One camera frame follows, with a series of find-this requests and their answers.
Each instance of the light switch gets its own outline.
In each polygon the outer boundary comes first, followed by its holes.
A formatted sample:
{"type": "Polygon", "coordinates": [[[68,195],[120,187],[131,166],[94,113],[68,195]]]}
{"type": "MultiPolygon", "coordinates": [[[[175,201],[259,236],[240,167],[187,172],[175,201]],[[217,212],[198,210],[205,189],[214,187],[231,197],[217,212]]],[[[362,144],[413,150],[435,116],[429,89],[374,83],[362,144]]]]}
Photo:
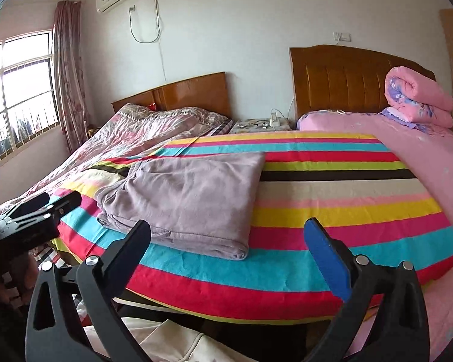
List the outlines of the light switch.
{"type": "Polygon", "coordinates": [[[341,33],[341,41],[351,42],[351,34],[350,33],[341,33]]]}

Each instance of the striped mattress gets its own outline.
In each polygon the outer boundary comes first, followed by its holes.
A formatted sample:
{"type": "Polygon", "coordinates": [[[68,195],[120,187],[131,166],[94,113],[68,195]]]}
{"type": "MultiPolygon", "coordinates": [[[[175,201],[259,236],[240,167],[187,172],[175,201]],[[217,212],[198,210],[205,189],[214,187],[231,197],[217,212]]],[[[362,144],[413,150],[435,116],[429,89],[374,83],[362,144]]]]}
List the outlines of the striped mattress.
{"type": "MultiPolygon", "coordinates": [[[[294,131],[192,138],[172,141],[148,158],[249,151],[265,152],[266,163],[248,257],[230,261],[151,244],[128,289],[225,322],[294,324],[330,318],[342,301],[330,292],[303,241],[310,217],[317,217],[354,255],[365,254],[380,265],[413,262],[422,284],[453,266],[453,226],[421,182],[374,136],[294,131]]],[[[52,200],[71,189],[82,194],[81,207],[59,224],[64,249],[81,261],[124,238],[97,222],[93,196],[144,159],[104,160],[56,192],[52,200]]]]}

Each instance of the window frame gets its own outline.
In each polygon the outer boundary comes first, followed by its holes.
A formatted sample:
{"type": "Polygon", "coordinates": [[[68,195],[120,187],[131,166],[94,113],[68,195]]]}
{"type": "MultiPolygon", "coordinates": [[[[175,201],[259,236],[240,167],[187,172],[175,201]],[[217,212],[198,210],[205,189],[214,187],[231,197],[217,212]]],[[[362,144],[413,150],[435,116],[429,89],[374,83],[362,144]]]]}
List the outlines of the window frame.
{"type": "Polygon", "coordinates": [[[19,35],[16,37],[10,37],[6,38],[5,40],[0,42],[0,46],[2,48],[2,61],[1,61],[1,68],[0,68],[0,80],[1,80],[1,92],[2,92],[2,102],[3,102],[3,110],[0,111],[0,114],[4,114],[5,117],[5,126],[7,128],[7,135],[10,141],[11,148],[7,150],[6,152],[3,152],[0,154],[0,162],[4,159],[7,158],[8,155],[12,154],[14,151],[16,151],[18,148],[22,147],[25,143],[28,143],[32,139],[36,138],[37,136],[51,130],[52,128],[55,128],[56,126],[60,125],[59,122],[59,113],[57,109],[57,102],[56,102],[56,89],[54,86],[54,79],[53,79],[53,56],[52,56],[52,30],[44,30],[44,31],[38,31],[38,32],[32,32],[32,33],[26,33],[23,35],[19,35]],[[33,37],[37,35],[44,35],[47,34],[49,36],[49,49],[48,49],[48,54],[34,57],[28,60],[16,62],[15,64],[8,65],[8,66],[3,66],[3,49],[5,48],[6,43],[12,42],[15,40],[21,40],[23,38],[28,38],[28,37],[33,37]],[[17,71],[19,69],[23,69],[25,67],[33,66],[36,64],[40,64],[41,62],[46,62],[49,65],[49,80],[50,80],[50,90],[47,90],[41,94],[34,95],[30,98],[27,98],[23,101],[20,101],[16,103],[15,105],[12,105],[10,107],[7,107],[6,99],[5,99],[5,87],[4,87],[4,81],[3,78],[5,74],[17,71]],[[31,99],[34,99],[38,96],[51,93],[52,95],[52,101],[53,101],[53,106],[54,110],[56,112],[56,119],[57,122],[47,125],[46,127],[42,127],[42,129],[32,135],[29,135],[27,138],[22,138],[18,143],[15,143],[15,140],[13,139],[13,129],[10,124],[10,119],[8,117],[8,111],[18,105],[21,105],[22,103],[25,103],[31,99]]]}

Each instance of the wall socket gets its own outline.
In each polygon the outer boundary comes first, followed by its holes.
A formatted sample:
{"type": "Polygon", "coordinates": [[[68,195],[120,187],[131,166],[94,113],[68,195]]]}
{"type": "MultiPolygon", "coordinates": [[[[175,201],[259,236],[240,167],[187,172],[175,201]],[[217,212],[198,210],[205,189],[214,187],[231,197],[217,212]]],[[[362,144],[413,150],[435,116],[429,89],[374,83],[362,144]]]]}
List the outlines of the wall socket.
{"type": "Polygon", "coordinates": [[[334,35],[334,41],[337,42],[351,42],[351,34],[350,33],[339,33],[337,31],[333,32],[334,35]]]}

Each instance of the floral comforter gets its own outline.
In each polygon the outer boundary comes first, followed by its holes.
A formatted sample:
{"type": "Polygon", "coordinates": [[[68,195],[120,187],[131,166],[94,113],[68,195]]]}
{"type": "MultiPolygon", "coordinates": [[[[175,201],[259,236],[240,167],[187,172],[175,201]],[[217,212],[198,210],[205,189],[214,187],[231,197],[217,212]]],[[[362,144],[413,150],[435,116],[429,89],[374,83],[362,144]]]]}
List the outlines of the floral comforter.
{"type": "Polygon", "coordinates": [[[70,176],[102,159],[145,156],[168,141],[206,135],[226,120],[198,107],[152,112],[128,103],[57,169],[21,196],[0,205],[0,214],[26,197],[52,194],[70,176]]]}

